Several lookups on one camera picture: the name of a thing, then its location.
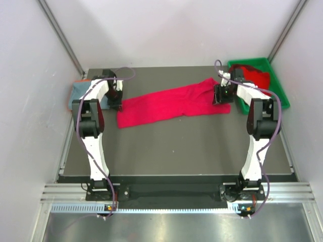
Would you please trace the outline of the crimson red t-shirt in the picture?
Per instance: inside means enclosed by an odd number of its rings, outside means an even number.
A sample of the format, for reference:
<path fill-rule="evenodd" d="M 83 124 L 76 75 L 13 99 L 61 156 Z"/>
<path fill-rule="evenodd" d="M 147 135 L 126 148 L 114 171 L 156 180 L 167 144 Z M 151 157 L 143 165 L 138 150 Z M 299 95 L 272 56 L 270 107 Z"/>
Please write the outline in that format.
<path fill-rule="evenodd" d="M 180 116 L 228 114 L 229 104 L 212 103 L 215 84 L 213 78 L 208 78 L 196 84 L 126 99 L 123 110 L 117 113 L 117 126 L 123 129 Z"/>

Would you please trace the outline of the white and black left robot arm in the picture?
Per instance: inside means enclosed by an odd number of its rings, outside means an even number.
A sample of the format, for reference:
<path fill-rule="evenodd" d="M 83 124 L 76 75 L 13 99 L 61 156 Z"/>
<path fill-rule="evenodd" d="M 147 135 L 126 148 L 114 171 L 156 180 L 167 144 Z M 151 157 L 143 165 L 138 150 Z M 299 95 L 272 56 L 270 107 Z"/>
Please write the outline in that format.
<path fill-rule="evenodd" d="M 103 151 L 104 109 L 122 110 L 123 80 L 114 71 L 104 69 L 91 80 L 75 82 L 68 108 L 72 111 L 77 139 L 84 148 L 89 165 L 87 201 L 115 201 L 116 192 L 110 180 Z"/>

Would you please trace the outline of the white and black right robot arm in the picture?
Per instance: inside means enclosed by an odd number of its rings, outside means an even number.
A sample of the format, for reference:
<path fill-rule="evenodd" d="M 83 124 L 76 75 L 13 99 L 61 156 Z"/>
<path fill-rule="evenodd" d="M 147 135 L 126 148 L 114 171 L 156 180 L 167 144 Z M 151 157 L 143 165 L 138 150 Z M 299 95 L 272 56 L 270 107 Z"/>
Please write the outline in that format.
<path fill-rule="evenodd" d="M 221 186 L 221 196 L 231 203 L 251 200 L 263 193 L 263 164 L 269 146 L 280 131 L 281 102 L 278 97 L 269 97 L 264 89 L 247 81 L 240 68 L 229 73 L 217 70 L 217 74 L 221 77 L 221 82 L 214 86 L 213 104 L 230 103 L 237 96 L 249 106 L 246 123 L 249 147 L 246 161 L 236 183 Z"/>

